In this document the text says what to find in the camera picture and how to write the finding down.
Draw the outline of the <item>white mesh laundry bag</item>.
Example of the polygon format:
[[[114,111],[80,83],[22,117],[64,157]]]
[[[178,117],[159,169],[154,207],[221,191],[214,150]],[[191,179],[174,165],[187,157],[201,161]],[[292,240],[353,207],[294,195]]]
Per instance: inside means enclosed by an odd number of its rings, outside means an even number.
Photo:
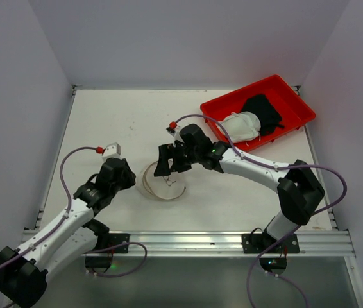
[[[136,190],[145,198],[169,202],[181,198],[187,191],[185,177],[179,173],[155,177],[158,162],[148,164],[136,177]]]

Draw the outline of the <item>pale green bra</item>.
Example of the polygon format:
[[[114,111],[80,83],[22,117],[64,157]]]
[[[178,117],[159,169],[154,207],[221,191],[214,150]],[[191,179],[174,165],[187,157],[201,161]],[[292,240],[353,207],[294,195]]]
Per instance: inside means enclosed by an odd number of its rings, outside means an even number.
[[[232,112],[221,122],[221,132],[240,149],[249,152],[250,142],[261,140],[261,122],[257,115],[251,112]]]

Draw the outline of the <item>black bra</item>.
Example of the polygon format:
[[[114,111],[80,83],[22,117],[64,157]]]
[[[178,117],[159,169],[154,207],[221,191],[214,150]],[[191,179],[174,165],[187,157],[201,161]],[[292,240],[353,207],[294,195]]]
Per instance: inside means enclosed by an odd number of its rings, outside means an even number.
[[[246,100],[241,112],[250,112],[260,121],[260,134],[266,136],[274,133],[277,128],[284,129],[282,117],[275,107],[269,102],[265,94],[257,94]]]

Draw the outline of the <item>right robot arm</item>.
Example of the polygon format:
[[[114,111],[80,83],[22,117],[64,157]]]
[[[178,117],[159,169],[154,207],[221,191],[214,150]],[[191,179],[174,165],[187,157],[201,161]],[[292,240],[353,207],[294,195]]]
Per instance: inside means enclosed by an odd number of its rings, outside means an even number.
[[[259,248],[267,248],[298,226],[306,225],[325,196],[319,180],[302,160],[283,164],[257,158],[223,141],[212,142],[196,124],[167,131],[174,140],[158,147],[155,177],[190,170],[199,164],[207,170],[237,175],[263,185],[278,195],[280,211],[263,229]]]

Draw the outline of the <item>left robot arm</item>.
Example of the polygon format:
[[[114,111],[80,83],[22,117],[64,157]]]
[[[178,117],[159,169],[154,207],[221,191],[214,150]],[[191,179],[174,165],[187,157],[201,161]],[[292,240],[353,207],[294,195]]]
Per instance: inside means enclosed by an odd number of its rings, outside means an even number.
[[[33,307],[57,271],[108,244],[110,229],[95,217],[135,179],[126,159],[107,159],[45,228],[19,247],[0,251],[0,292],[19,307]]]

